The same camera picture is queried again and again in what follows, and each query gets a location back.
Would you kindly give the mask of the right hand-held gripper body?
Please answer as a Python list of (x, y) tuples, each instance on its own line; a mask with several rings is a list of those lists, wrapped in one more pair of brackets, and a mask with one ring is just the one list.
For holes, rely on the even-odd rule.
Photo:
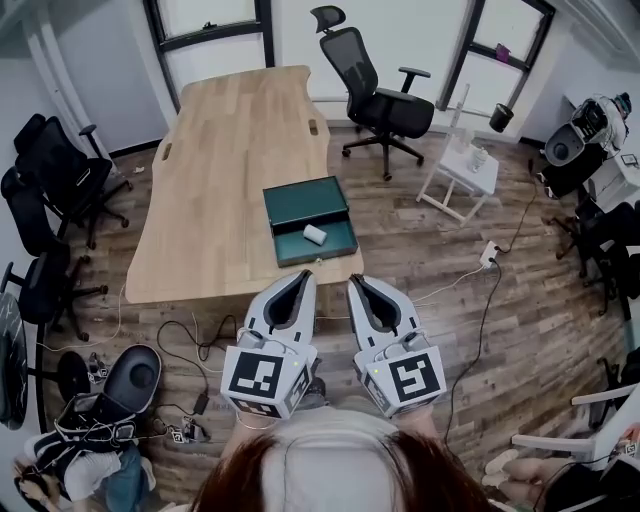
[(387, 418), (429, 405), (447, 390), (439, 348), (421, 330), (359, 351), (354, 364), (359, 381)]

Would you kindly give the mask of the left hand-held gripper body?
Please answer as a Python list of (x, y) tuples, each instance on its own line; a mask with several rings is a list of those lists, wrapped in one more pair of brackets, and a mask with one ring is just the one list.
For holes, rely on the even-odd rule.
[(220, 393), (239, 413), (288, 419), (313, 380), (314, 327), (244, 327), (226, 350)]

